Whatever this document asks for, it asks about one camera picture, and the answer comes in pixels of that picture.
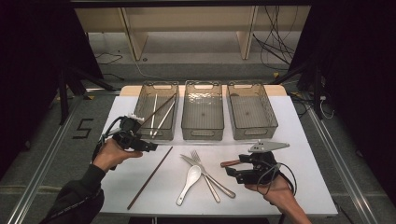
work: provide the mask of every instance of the white spoon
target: white spoon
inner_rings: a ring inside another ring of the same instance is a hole
[[[187,173],[187,180],[186,180],[186,185],[184,186],[184,189],[181,191],[180,196],[178,196],[176,204],[178,206],[181,206],[183,203],[184,196],[187,193],[187,190],[197,182],[197,180],[201,177],[201,168],[197,165],[193,165],[189,172]]]

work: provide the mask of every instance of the fork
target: fork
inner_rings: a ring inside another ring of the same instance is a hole
[[[195,160],[196,162],[198,162],[199,164],[202,165],[201,159],[199,158],[198,153],[195,150],[193,150],[191,152],[191,156],[192,156],[193,160]],[[209,187],[210,191],[212,192],[213,197],[215,198],[216,202],[219,203],[220,202],[220,197],[216,193],[215,189],[213,188],[212,183],[210,183],[209,179],[205,175],[204,175],[204,178],[206,180],[207,186]]]

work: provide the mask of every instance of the hand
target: hand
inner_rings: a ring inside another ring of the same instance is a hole
[[[303,208],[300,207],[294,198],[294,195],[290,190],[289,183],[281,175],[278,175],[273,180],[271,186],[245,185],[245,188],[254,191],[257,191],[258,189],[263,195],[263,198],[275,205],[281,213],[288,216],[292,223],[311,223]]]
[[[126,159],[142,156],[141,151],[125,151],[117,144],[116,140],[109,138],[101,147],[92,164],[107,172],[111,167],[121,164]]]

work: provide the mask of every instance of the white tabletop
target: white tabletop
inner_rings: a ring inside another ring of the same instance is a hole
[[[276,114],[278,128],[267,141],[289,143],[290,147],[274,151],[278,162],[285,163],[294,172],[297,179],[296,200],[309,216],[335,216],[336,208],[326,187],[318,165],[307,142],[304,130],[295,112],[289,96],[270,96],[272,108]],[[118,96],[110,110],[104,132],[110,123],[119,116],[134,111],[137,96]],[[224,134],[222,141],[210,143],[186,142],[182,138],[181,115],[183,98],[180,97],[177,112],[175,138],[171,142],[157,142],[156,151],[144,152],[139,159],[129,159],[118,165],[116,171],[109,171],[102,181],[105,203],[102,213],[123,214],[126,216],[148,217],[268,217],[279,215],[276,207],[265,201],[254,191],[236,183],[235,178],[226,174],[220,167],[222,161],[238,160],[239,154],[249,154],[248,149],[255,140],[235,141],[231,129],[228,106],[225,98]],[[170,147],[173,147],[163,160]],[[200,178],[188,191],[181,206],[176,200],[184,188],[186,176],[191,167],[180,154],[190,156],[196,150],[206,170],[226,188],[236,193],[229,198],[216,189],[221,202],[216,203],[207,184]],[[131,209],[127,209],[133,198],[163,163],[139,194]],[[251,169],[251,164],[236,165],[236,170]],[[282,167],[281,171],[292,181],[290,172]]]

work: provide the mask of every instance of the knife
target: knife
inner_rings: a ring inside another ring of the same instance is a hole
[[[234,198],[236,195],[234,192],[230,191],[229,189],[225,188],[222,186],[216,179],[214,179],[210,174],[207,173],[205,170],[205,167],[201,165],[200,163],[196,162],[192,158],[185,156],[183,154],[180,154],[181,158],[183,158],[185,161],[187,161],[190,165],[197,165],[201,168],[202,175],[206,176],[210,181],[212,181],[219,189],[221,189],[225,194],[227,194],[230,198]]]

